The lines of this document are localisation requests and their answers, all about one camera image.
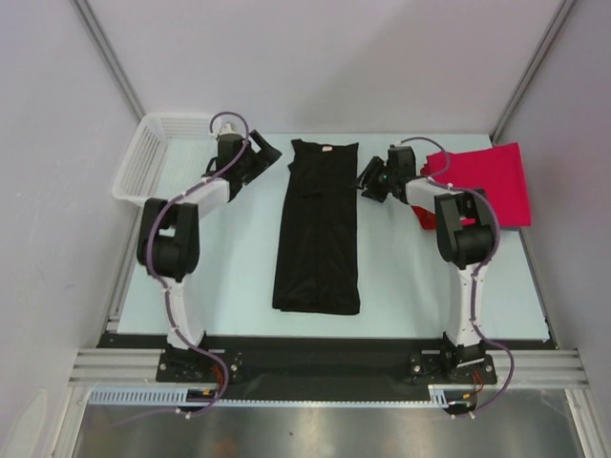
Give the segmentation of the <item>black t shirt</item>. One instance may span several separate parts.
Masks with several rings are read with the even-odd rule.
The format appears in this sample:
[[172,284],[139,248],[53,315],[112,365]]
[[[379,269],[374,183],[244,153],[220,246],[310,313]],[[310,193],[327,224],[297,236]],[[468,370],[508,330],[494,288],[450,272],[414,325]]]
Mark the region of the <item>black t shirt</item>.
[[360,313],[357,143],[291,141],[272,306],[284,312]]

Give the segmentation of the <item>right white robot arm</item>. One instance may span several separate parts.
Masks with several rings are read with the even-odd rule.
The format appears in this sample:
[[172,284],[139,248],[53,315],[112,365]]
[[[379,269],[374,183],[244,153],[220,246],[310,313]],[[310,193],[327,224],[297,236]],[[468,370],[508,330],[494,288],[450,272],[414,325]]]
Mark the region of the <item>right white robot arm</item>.
[[362,196],[378,202],[393,196],[435,216],[440,257],[450,268],[450,317],[437,354],[410,355],[409,374],[415,385],[435,382],[468,384],[474,373],[492,364],[479,324],[483,282],[494,256],[498,221],[484,195],[418,176],[410,147],[392,146],[386,160],[372,158],[357,178]]

